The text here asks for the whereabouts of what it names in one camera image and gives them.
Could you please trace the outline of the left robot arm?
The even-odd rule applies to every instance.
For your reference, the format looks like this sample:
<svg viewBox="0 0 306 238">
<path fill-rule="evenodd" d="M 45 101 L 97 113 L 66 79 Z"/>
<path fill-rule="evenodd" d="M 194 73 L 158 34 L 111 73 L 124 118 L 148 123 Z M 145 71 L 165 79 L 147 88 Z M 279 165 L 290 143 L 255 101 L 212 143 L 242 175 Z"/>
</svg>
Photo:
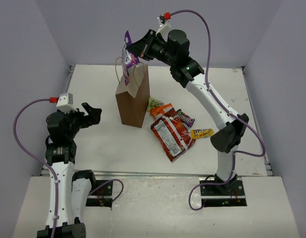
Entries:
<svg viewBox="0 0 306 238">
<path fill-rule="evenodd" d="M 98 183 L 92 170 L 75 171 L 76 143 L 79 130 L 100 123 L 101 109 L 82 103 L 79 109 L 57 110 L 47 119 L 46 160 L 50 171 L 51 194 L 46 227 L 39 238 L 84 238 L 83 215 L 88 195 L 96 192 Z"/>
</svg>

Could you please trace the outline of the purple Fox's candy bag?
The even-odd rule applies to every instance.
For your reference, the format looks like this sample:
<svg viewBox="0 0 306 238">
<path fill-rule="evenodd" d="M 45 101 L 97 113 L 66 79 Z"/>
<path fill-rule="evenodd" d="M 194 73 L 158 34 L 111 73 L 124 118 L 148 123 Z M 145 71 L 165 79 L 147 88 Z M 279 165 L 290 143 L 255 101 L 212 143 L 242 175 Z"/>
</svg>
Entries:
<svg viewBox="0 0 306 238">
<path fill-rule="evenodd" d="M 135 65 L 137 65 L 140 61 L 137 56 L 129 52 L 126 48 L 127 46 L 132 44 L 132 40 L 130 37 L 130 33 L 127 30 L 124 35 L 123 48 L 122 48 L 122 70 L 124 76 L 124 83 L 127 86 L 130 82 L 130 73 L 129 69 Z"/>
</svg>

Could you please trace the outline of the red Doritos chip bag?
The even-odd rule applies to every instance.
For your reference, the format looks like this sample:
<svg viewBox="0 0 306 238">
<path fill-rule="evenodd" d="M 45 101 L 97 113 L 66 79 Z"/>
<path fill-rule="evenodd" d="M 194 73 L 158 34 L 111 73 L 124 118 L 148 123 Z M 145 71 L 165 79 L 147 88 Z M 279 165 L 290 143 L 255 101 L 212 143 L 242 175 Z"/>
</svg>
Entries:
<svg viewBox="0 0 306 238">
<path fill-rule="evenodd" d="M 159 117 L 151 125 L 151 131 L 172 163 L 187 152 L 196 141 L 189 135 L 174 108 Z"/>
</svg>

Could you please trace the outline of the brown paper bag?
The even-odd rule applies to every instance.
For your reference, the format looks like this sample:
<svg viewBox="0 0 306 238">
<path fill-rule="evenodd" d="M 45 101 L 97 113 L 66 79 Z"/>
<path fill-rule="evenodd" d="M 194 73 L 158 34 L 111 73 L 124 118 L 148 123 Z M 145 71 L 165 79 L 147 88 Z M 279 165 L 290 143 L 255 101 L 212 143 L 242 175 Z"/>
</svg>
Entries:
<svg viewBox="0 0 306 238">
<path fill-rule="evenodd" d="M 123 125 L 141 128 L 144 123 L 150 97 L 148 65 L 139 62 L 129 71 L 129 83 L 125 74 L 117 76 L 118 86 L 115 97 Z"/>
</svg>

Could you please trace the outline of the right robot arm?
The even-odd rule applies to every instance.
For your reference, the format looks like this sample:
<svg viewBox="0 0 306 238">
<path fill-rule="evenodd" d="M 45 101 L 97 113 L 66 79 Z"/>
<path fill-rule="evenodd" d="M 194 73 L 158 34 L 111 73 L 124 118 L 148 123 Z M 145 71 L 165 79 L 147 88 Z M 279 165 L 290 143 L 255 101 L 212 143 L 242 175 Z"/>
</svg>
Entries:
<svg viewBox="0 0 306 238">
<path fill-rule="evenodd" d="M 227 194 L 236 179 L 234 152 L 237 151 L 246 130 L 249 117 L 239 114 L 216 96 L 216 91 L 205 82 L 205 71 L 189 55 L 190 41 L 182 30 L 171 30 L 167 39 L 160 33 L 149 30 L 140 40 L 128 45 L 127 51 L 150 61 L 157 59 L 170 66 L 172 77 L 193 94 L 210 114 L 218 129 L 210 141 L 218 154 L 218 168 L 215 174 L 215 189 L 219 194 Z"/>
</svg>

